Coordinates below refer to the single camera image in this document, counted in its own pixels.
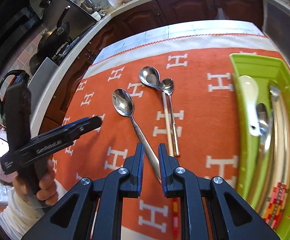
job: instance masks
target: green tray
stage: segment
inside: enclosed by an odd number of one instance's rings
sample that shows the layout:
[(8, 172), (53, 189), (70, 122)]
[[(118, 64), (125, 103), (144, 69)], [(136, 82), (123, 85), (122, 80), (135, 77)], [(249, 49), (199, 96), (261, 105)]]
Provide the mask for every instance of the green tray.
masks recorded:
[[(231, 54), (230, 59), (234, 68), (233, 81), (237, 92), (241, 131), (241, 154), (237, 192), (243, 198), (246, 198), (255, 168), (258, 138), (250, 135), (248, 132), (246, 118), (247, 113), (244, 107), (244, 98), (242, 97), (241, 88), (239, 82), (237, 82), (237, 78), (242, 75), (248, 75), (255, 79), (259, 87), (258, 102), (265, 104), (268, 113), (271, 107), (268, 83), (271, 80), (276, 82), (282, 91), (290, 122), (290, 70), (286, 66), (285, 62), (278, 58), (246, 54)], [(268, 161), (268, 158), (265, 159), (261, 170), (259, 183), (261, 183), (262, 180), (265, 180)], [(255, 203), (257, 203), (257, 200), (260, 197), (260, 191), (261, 190), (255, 193), (252, 206), (255, 206)], [(276, 233), (282, 240), (290, 239), (290, 190), (283, 216), (276, 229)]]

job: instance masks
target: cabinet handle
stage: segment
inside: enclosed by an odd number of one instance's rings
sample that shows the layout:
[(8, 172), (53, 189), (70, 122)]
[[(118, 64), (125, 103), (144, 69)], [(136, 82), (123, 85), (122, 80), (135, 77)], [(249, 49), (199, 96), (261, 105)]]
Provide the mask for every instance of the cabinet handle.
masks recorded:
[(87, 53), (85, 54), (87, 59), (90, 60), (90, 55), (88, 55)]
[(208, 7), (209, 7), (210, 10), (213, 10), (214, 9), (214, 3), (209, 2), (208, 3)]
[(96, 53), (93, 50), (88, 50), (88, 52), (92, 55), (92, 56), (96, 56)]

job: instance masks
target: chopstick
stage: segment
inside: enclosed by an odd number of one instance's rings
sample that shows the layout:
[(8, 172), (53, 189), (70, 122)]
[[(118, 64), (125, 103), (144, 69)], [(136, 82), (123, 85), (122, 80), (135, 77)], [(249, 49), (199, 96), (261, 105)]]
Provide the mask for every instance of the chopstick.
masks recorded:
[(168, 143), (168, 154), (169, 156), (174, 157), (173, 143), (172, 143), (172, 133), (171, 133), (171, 122), (168, 114), (166, 94), (162, 93), (164, 114), (165, 114), (165, 124), (166, 124), (166, 133), (167, 133), (167, 143)]
[[(171, 121), (169, 118), (166, 94), (162, 93), (164, 114), (165, 114), (165, 124), (166, 124), (166, 133), (167, 133), (167, 142), (168, 142), (168, 154), (171, 157), (174, 157), (173, 143), (172, 143), (172, 131), (171, 131)], [(173, 198), (173, 236), (174, 238), (178, 237), (178, 207), (177, 199)]]

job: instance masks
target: pink tile wall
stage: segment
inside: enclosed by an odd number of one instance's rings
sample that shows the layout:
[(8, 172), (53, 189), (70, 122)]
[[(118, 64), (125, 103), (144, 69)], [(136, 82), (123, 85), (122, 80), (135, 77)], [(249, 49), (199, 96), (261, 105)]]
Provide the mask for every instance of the pink tile wall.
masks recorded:
[[(37, 53), (38, 43), (43, 35), (43, 32), (46, 31), (44, 26), (40, 26), (34, 33), (32, 33), (23, 44), (15, 51), (13, 56), (6, 63), (2, 73), (0, 74), (0, 82), (7, 72), (14, 69), (23, 69), (29, 74), (29, 78), (32, 79), (32, 74), (29, 71), (29, 60), (31, 57)], [(6, 89), (13, 79), (14, 76), (9, 76), (4, 81), (0, 89), (0, 97), (3, 98)]]

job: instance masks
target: spoon bowl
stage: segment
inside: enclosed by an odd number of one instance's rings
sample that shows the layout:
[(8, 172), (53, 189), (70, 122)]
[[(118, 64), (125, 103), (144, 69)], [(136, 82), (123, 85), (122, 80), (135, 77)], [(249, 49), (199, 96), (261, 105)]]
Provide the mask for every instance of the spoon bowl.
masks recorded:
[(149, 87), (156, 88), (161, 90), (163, 88), (163, 84), (160, 81), (160, 76), (156, 68), (154, 67), (144, 67), (139, 72), (140, 81)]
[(163, 92), (166, 95), (171, 96), (174, 92), (174, 81), (171, 78), (165, 78), (162, 83), (164, 85)]
[(130, 94), (124, 89), (116, 89), (112, 94), (112, 103), (116, 111), (126, 117), (131, 117), (134, 112), (134, 102)]
[(258, 117), (258, 123), (260, 125), (260, 144), (265, 144), (265, 140), (268, 133), (268, 117), (267, 117), (267, 111), (266, 106), (263, 103), (259, 103), (256, 106), (256, 112)]

